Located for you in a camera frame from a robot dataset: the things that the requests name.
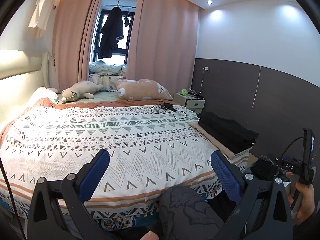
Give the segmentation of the person's left hand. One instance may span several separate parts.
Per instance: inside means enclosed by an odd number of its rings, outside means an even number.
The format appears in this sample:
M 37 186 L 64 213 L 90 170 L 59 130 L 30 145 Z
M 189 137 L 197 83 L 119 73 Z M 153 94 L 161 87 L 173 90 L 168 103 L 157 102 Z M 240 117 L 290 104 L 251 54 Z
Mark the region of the person's left hand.
M 159 240 L 159 237 L 156 233 L 149 231 L 140 240 Z

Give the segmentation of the person's right hand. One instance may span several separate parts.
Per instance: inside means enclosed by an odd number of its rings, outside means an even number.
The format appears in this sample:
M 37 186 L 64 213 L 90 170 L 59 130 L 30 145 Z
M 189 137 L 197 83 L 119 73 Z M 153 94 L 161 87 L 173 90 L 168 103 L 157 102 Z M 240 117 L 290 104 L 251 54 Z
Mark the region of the person's right hand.
M 300 225 L 306 221 L 315 211 L 315 198 L 313 185 L 309 186 L 296 182 L 296 190 L 302 194 L 301 206 L 297 212 L 296 218 L 293 220 L 293 225 Z

